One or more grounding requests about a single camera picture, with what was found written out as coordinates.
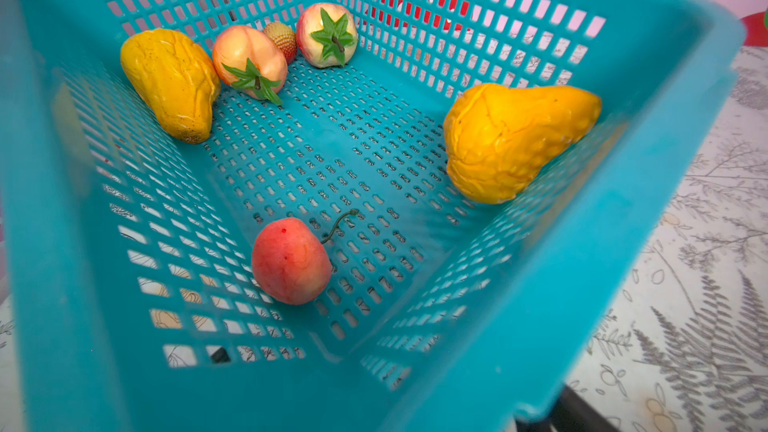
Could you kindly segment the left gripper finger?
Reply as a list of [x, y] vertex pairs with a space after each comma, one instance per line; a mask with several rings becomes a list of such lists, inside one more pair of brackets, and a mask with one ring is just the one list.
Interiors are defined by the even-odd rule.
[[549, 415], [538, 421], [515, 421], [517, 432], [618, 432], [573, 389], [565, 386]]

